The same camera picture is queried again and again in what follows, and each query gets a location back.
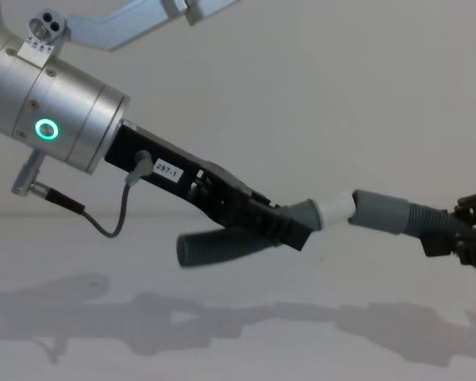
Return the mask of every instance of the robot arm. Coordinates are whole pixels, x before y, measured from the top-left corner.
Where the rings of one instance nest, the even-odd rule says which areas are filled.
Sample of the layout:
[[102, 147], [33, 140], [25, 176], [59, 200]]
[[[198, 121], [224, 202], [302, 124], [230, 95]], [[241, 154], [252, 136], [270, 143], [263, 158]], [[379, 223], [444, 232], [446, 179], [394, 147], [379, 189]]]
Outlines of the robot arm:
[[[177, 195], [225, 228], [240, 227], [301, 250], [312, 230], [223, 168], [124, 119], [129, 97], [58, 55], [66, 41], [116, 49], [185, 14], [191, 24], [236, 0], [134, 0], [95, 21], [43, 10], [25, 40], [3, 25], [0, 13], [0, 133], [33, 148], [13, 192], [33, 193], [86, 217], [108, 237], [123, 226], [130, 187], [139, 178]], [[85, 206], [37, 181], [46, 156], [92, 174], [102, 158], [127, 172], [117, 229], [108, 233]]]

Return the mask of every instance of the black clamp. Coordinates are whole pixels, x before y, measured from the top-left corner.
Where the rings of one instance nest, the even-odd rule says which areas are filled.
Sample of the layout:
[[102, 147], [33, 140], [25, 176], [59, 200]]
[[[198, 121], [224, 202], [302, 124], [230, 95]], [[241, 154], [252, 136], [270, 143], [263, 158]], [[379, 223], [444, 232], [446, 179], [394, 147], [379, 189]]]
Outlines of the black clamp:
[[[459, 199], [451, 215], [476, 226], [476, 194]], [[454, 252], [459, 256], [462, 265], [476, 266], [476, 233], [457, 234], [453, 237], [429, 233], [420, 239], [426, 256], [446, 256]]]
[[106, 153], [108, 163], [131, 172], [136, 154], [145, 151], [154, 167], [142, 180], [190, 202], [225, 228], [242, 228], [272, 242], [303, 249], [313, 231], [284, 215], [268, 198], [224, 168], [127, 121], [123, 123]]

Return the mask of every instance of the screw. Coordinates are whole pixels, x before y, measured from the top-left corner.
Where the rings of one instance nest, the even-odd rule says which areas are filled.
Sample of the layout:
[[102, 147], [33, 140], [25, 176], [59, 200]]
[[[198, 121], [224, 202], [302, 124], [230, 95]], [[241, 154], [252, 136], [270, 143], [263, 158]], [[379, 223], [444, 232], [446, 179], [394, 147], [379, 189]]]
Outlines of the screw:
[[51, 22], [53, 21], [53, 16], [46, 12], [43, 16], [42, 16], [43, 20], [46, 21], [46, 22]]
[[32, 110], [37, 110], [39, 108], [39, 102], [36, 101], [35, 99], [30, 99], [29, 108], [31, 108]]

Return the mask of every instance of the cable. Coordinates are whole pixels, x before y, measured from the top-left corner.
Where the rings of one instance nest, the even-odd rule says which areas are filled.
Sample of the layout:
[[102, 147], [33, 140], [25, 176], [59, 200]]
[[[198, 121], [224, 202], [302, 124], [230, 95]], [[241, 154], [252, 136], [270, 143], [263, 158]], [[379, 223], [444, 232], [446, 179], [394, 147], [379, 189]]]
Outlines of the cable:
[[87, 219], [88, 222], [91, 223], [103, 236], [106, 236], [108, 238], [114, 238], [118, 234], [120, 234], [121, 230], [124, 227], [125, 217], [127, 214], [127, 202], [129, 200], [129, 192], [130, 192], [130, 185], [125, 184], [124, 191], [121, 195], [120, 217], [118, 218], [117, 227], [112, 233], [108, 232], [101, 225], [99, 225], [99, 223], [87, 212], [82, 212], [81, 215], [85, 219]]

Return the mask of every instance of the white wall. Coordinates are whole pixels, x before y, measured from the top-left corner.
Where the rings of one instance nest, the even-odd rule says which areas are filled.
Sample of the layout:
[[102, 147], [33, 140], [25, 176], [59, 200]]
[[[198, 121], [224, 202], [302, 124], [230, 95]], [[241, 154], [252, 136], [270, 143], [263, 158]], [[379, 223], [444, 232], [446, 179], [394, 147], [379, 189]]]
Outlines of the white wall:
[[[3, 0], [18, 34], [43, 7], [118, 3]], [[243, 0], [196, 28], [178, 20], [115, 53], [63, 57], [130, 94], [137, 124], [279, 203], [365, 187], [449, 207], [476, 191], [476, 0]], [[0, 214], [63, 214], [8, 193], [27, 153], [0, 137]], [[42, 172], [108, 214], [122, 178], [104, 163], [93, 177]], [[132, 210], [191, 208], [144, 185]]]
[[476, 380], [476, 271], [457, 259], [344, 226], [181, 270], [177, 235], [211, 227], [133, 218], [108, 241], [0, 218], [0, 381]]
[[[118, 3], [3, 0], [16, 33], [45, 6]], [[63, 56], [132, 95], [137, 124], [279, 203], [363, 187], [448, 208], [476, 192], [476, 0], [243, 0]], [[65, 213], [8, 192], [27, 155], [0, 137], [0, 214], [24, 215], [0, 218], [0, 380], [476, 379], [476, 272], [455, 258], [343, 227], [303, 254], [182, 271], [175, 238], [207, 219], [147, 184], [132, 214], [158, 218], [117, 241], [30, 218]], [[51, 161], [41, 179], [114, 215], [123, 176]]]

